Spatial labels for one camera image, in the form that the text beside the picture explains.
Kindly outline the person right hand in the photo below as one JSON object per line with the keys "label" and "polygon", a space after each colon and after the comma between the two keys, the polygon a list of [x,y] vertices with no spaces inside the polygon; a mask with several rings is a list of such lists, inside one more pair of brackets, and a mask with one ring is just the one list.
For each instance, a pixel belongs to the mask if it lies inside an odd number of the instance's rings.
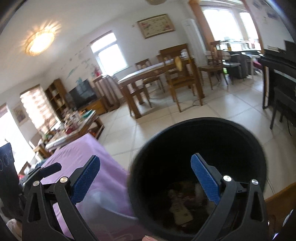
{"label": "person right hand", "polygon": [[162,240],[158,237],[152,237],[152,236],[145,235],[142,238],[142,241],[162,241]]}

